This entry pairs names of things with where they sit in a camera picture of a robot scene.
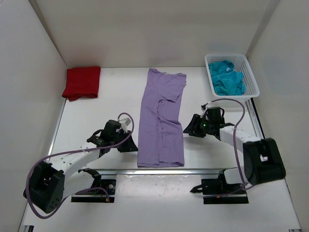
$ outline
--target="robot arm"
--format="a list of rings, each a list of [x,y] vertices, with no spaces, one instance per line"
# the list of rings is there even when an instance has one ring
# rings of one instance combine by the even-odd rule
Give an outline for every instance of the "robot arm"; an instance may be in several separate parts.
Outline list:
[[[237,150],[243,153],[245,176],[252,185],[285,178],[285,168],[275,140],[261,139],[241,130],[236,130],[234,138],[235,127],[232,123],[225,123],[222,108],[202,106],[202,109],[204,113],[201,116],[194,114],[184,133],[200,138],[206,134],[214,135],[232,146],[235,139]]]
[[[110,148],[105,147],[118,144],[130,136],[130,131],[127,130],[130,122],[129,118],[109,120],[103,130],[96,131],[87,139],[87,143],[80,147],[82,153],[67,154],[57,160],[52,159],[49,163],[40,162],[29,180],[31,201],[45,213],[51,213],[66,197],[96,187],[96,182],[101,179],[100,174],[85,166],[110,151]],[[87,151],[95,147],[102,149]],[[117,149],[119,152],[138,151],[131,136]]]

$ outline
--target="white table surface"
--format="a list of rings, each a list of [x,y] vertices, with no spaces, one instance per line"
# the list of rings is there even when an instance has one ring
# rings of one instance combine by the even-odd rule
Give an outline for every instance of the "white table surface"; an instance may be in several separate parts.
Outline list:
[[[193,113],[211,98],[206,68],[158,68],[162,72],[187,74],[179,121],[183,128]],[[136,121],[133,139],[138,144],[140,102],[148,68],[102,69],[99,98],[67,102],[53,153],[76,149],[108,119],[121,112]],[[226,122],[236,123],[241,112],[226,112]],[[254,134],[246,113],[239,128]],[[184,135],[183,168],[231,168],[236,166],[233,148],[212,136],[204,139]],[[91,163],[91,168],[134,169],[136,153],[116,149]],[[249,204],[203,205],[202,195],[191,194],[200,175],[117,176],[115,203],[71,203],[69,200],[50,219],[38,219],[26,209],[23,224],[34,232],[288,232],[300,229],[284,180],[258,185],[248,191]]]
[[[187,127],[194,113],[201,114],[200,106],[213,100],[206,68],[158,68],[167,73],[187,74],[183,90],[179,121]],[[147,82],[148,68],[102,69],[97,99],[80,99],[66,102],[53,153],[72,150],[83,145],[87,138],[102,129],[109,119],[117,119],[127,112],[135,120],[133,140],[138,145],[140,103]],[[241,112],[226,112],[225,121],[236,123]],[[249,117],[239,125],[240,129],[254,134]],[[231,168],[236,166],[233,147],[213,136],[204,139],[184,134],[184,169]],[[133,169],[137,168],[137,152],[119,153],[112,149],[104,158],[89,165],[90,168]]]

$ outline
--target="cable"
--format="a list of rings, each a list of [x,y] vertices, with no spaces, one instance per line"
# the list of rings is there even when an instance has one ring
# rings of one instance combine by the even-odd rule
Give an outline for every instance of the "cable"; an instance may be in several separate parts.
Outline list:
[[[29,182],[30,182],[30,178],[31,178],[31,174],[34,170],[34,168],[39,164],[41,163],[42,161],[46,160],[46,159],[49,159],[49,158],[52,158],[52,157],[55,157],[55,156],[61,156],[61,155],[66,155],[66,154],[75,154],[75,153],[80,153],[80,152],[84,152],[84,151],[95,151],[95,150],[101,150],[101,149],[109,149],[109,148],[115,148],[115,147],[118,147],[119,145],[123,144],[126,140],[128,140],[130,138],[130,136],[132,135],[133,131],[134,131],[134,120],[133,118],[131,117],[131,115],[127,114],[127,113],[121,113],[118,118],[121,116],[121,115],[127,115],[131,121],[132,121],[132,131],[130,132],[130,134],[124,139],[122,140],[121,142],[117,143],[117,144],[114,144],[114,145],[110,145],[110,146],[104,146],[104,147],[94,147],[94,148],[87,148],[87,149],[84,149],[84,150],[81,150],[81,149],[78,149],[78,150],[72,150],[72,151],[64,151],[64,152],[59,152],[59,153],[56,153],[56,154],[52,154],[50,156],[46,156],[46,157],[43,157],[41,158],[40,160],[38,160],[31,168],[30,168],[30,171],[28,173],[28,176],[27,176],[27,179],[26,179],[26,198],[27,198],[27,201],[29,203],[29,206],[31,208],[31,210],[33,211],[33,213],[41,218],[41,219],[48,219],[50,218],[52,215],[54,215],[57,210],[60,208],[60,206],[63,204],[63,202],[66,200],[63,199],[61,201],[61,203],[57,206],[57,208],[49,215],[47,216],[43,216],[41,215],[34,207],[33,205],[33,202],[30,198],[30,187],[29,187]]]
[[[91,192],[91,190],[88,190],[87,192],[90,193],[90,194],[97,194],[98,192],[100,192],[100,188],[102,187],[102,182],[101,182],[101,179],[100,179],[100,186],[98,187],[95,187],[96,189],[98,189],[96,192]]]
[[[235,99],[230,99],[230,98],[220,98],[220,99],[215,99],[213,101],[210,101],[208,103],[206,103],[204,106],[205,106],[205,111],[203,112],[203,114],[206,112],[207,108],[206,106],[210,103],[213,103],[213,102],[217,102],[217,101],[222,101],[222,100],[228,100],[228,101],[233,101],[233,102],[236,102],[238,103],[239,105],[241,105],[242,107],[242,115],[240,117],[240,119],[238,120],[238,122],[235,124],[234,126],[234,131],[233,131],[233,147],[234,147],[234,152],[235,152],[235,158],[236,158],[236,163],[237,163],[237,167],[238,167],[238,171],[239,171],[239,174],[240,174],[240,178],[241,178],[241,181],[242,181],[242,185],[241,187],[238,189],[238,190],[235,190],[233,192],[230,192],[230,193],[226,193],[226,194],[216,194],[216,195],[211,195],[211,196],[206,196],[206,198],[210,198],[210,197],[222,197],[222,196],[228,196],[230,194],[233,194],[235,192],[238,192],[240,190],[249,190],[251,188],[253,188],[254,186],[250,186],[249,188],[245,188],[248,183],[246,183],[245,181],[245,178],[242,174],[242,171],[241,171],[241,167],[240,167],[240,161],[239,161],[239,157],[238,157],[238,151],[237,151],[237,145],[236,145],[236,130],[237,130],[237,126],[241,123],[241,121],[243,120],[243,118],[245,117],[245,113],[246,113],[246,110],[245,110],[245,106],[240,102],[240,101],[237,101]]]
[[[79,191],[77,193],[85,193],[85,192],[89,192],[89,191],[97,190],[97,189],[98,189],[98,191],[95,192],[95,193],[98,193],[100,190],[102,190],[105,193],[108,202],[110,202],[110,196],[108,195],[107,190],[102,188],[102,187],[87,188],[87,189],[81,190],[81,191]]]

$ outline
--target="lavender garment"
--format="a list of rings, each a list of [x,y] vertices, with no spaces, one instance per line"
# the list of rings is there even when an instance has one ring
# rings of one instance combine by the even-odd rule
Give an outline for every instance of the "lavender garment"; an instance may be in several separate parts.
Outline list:
[[[140,108],[138,167],[184,165],[178,116],[185,84],[185,74],[149,69]]]

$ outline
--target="white wall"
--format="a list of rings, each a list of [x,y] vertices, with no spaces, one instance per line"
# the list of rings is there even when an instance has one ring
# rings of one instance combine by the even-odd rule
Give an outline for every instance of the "white wall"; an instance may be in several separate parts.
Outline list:
[[[1,232],[18,230],[26,176],[47,154],[65,77],[66,66],[29,2],[0,3]]]
[[[269,0],[32,0],[69,67],[188,67],[246,54]]]
[[[266,136],[279,146],[287,183],[309,231],[309,1],[282,0],[249,59]]]

